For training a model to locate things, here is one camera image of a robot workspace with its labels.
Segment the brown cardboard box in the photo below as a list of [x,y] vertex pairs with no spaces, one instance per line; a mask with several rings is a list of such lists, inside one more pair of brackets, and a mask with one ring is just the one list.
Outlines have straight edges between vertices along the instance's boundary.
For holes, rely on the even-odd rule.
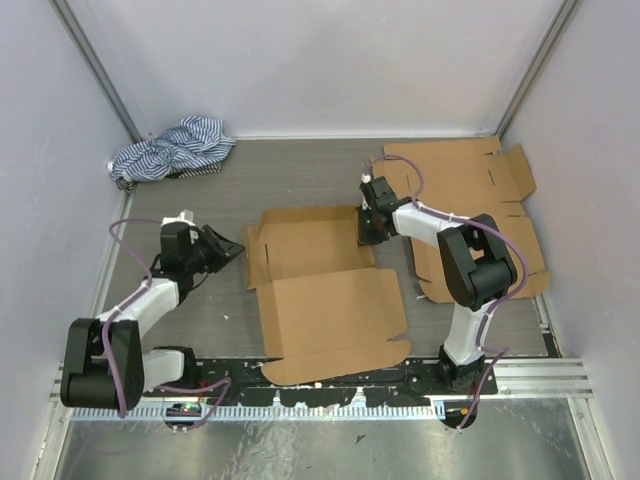
[[411,343],[398,276],[358,242],[355,207],[274,208],[245,230],[262,374],[278,386],[393,367]]

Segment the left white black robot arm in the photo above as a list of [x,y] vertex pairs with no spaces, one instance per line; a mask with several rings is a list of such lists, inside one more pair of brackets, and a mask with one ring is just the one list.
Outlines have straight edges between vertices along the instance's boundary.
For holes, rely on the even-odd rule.
[[125,416],[157,388],[181,397],[202,393],[191,348],[164,346],[145,353],[142,339],[198,288],[196,276],[219,272],[245,248],[208,225],[197,226],[188,211],[157,224],[160,251],[137,289],[99,316],[70,325],[59,387],[64,406]]

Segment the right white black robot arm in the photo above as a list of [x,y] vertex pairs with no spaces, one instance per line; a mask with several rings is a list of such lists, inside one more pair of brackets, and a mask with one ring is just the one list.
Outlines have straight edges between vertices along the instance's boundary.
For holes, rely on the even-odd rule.
[[409,197],[400,198],[384,177],[364,174],[360,191],[361,245],[378,245],[402,236],[438,250],[454,310],[449,334],[439,350],[437,374],[447,392],[466,392],[483,370],[485,328],[518,278],[506,238],[491,216],[460,217]]

